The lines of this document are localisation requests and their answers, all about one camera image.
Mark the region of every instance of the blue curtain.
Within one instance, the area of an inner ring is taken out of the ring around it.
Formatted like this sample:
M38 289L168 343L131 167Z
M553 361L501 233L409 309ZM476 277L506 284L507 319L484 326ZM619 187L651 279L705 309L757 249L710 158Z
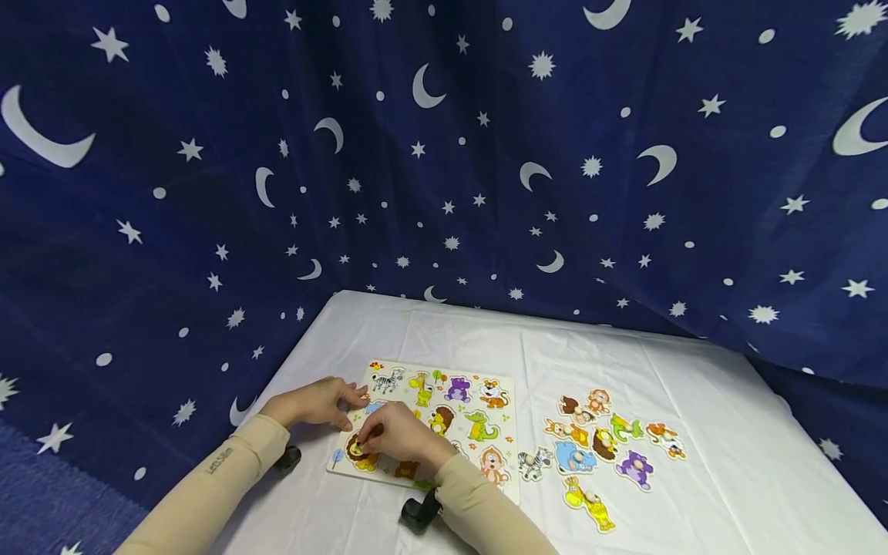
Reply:
M886 20L0 4L4 549L111 551L340 289L744 353L887 521Z

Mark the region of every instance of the beige sleeve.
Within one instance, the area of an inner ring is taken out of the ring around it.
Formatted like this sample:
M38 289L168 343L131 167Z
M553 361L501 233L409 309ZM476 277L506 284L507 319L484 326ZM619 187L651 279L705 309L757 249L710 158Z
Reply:
M252 417L168 493L117 548L122 555L204 553L247 491L283 455L289 432Z
M464 456L444 463L435 481L444 522L480 555L558 555L536 524Z

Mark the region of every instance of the hand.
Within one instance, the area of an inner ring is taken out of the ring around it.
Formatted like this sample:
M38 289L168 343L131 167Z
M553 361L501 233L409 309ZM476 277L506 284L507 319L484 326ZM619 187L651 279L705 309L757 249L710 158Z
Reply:
M355 407L366 407L370 399L361 398L366 392L366 385L355 389L354 382L347 384L341 377L327 376L291 392L273 396L259 414L277 420L287 429L297 422L309 424L329 422L340 430L350 432L352 422L348 419L348 415L339 409L338 403L346 400Z
M433 432L399 400L389 401L364 421L358 443L365 453L383 453L399 461L415 461L438 472L456 448Z

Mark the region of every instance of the crescent moon print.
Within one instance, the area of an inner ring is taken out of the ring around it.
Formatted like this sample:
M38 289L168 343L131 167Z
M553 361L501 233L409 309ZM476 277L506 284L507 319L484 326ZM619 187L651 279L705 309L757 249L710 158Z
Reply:
M607 31L620 25L631 5L632 0L614 0L614 3L603 12L590 12L583 8L583 13L586 14L586 20L590 25L598 30Z
M521 171L519 175L521 176L521 185L524 186L531 193L534 192L533 189L530 188L530 178L536 174L544 175L549 179L552 179L552 176L549 175L549 172L540 164L536 162L525 162L521 164Z
M268 199L268 191L266 191L266 179L274 173L268 168L256 168L256 194L259 200L268 208L274 208L272 202Z
M310 274L304 275L302 277L298 277L296 279L305 281L305 280L313 280L313 279L316 279L317 277L319 277L321 275L321 263L318 262L317 258L312 258L312 264L314 264L314 269L312 270L312 272Z
M345 140L342 134L342 127L339 126L339 122L333 119L332 117L325 117L320 120L317 125L314 126L314 130L317 131L319 129L329 129L333 136L336 137L336 150L333 151L333 154L339 154L339 151L342 150L342 143Z
M650 182L648 182L647 186L651 186L654 183L660 183L666 179L669 174L675 170L675 166L678 163L678 154L676 154L675 148L672 148L669 145L656 145L650 147L638 155L638 158L644 156L652 156L656 158L657 162L660 164L660 169L657 170L657 174L650 180Z
M239 20L247 17L247 0L222 0L222 4Z
M857 156L873 152L888 145L888 140L873 143L864 139L860 134L863 122L872 114L873 110L882 106L886 100L888 100L888 97L873 100L865 107L854 112L845 123L842 123L842 127L838 128L836 136L833 137L833 152L839 156Z
M73 168L80 163L86 153L90 152L96 134L92 133L86 139L70 145L61 145L47 139L28 123L21 112L20 94L21 85L15 85L3 95L3 101L0 102L0 114L12 134L41 158L61 168Z
M231 408L228 410L228 421L231 423L232 426L236 428L237 426L241 425L241 422L243 422L243 418L247 416L247 413L250 412L250 409L253 408L253 405L256 403L256 399L258 399L258 397L253 398L253 402L251 402L249 406L244 410L238 410L237 397L234 398L234 402L231 404Z
M430 303L443 303L444 301L446 301L445 298L435 298L435 296L432 294L432 289L434 289L434 287L434 285L430 285L429 288L425 290L425 293L423 293L423 298Z
M419 107L426 109L438 106L441 101L444 100L444 97L447 96L447 94L442 94L439 97L433 97L425 91L423 79L425 78L425 69L427 67L429 67L429 65L425 64L419 68L419 71L413 76L413 100Z
M547 274L555 274L558 270L561 269L561 267L563 265L564 265L564 257L562 257L561 253L556 250L555 251L555 260L551 264L549 264L547 266L540 266L537 264L536 267L539 268L540 271L546 272Z

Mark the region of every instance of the wooden peg puzzle board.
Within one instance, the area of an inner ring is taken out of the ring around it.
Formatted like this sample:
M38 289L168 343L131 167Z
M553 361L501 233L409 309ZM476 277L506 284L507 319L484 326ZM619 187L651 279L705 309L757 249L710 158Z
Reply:
M328 472L407 488L432 488L434 476L422 465L361 453L354 446L364 419L386 402L400 400L519 503L518 423L511 378L374 360L359 385L368 386L370 404L349 411L353 430L339 434L327 462Z

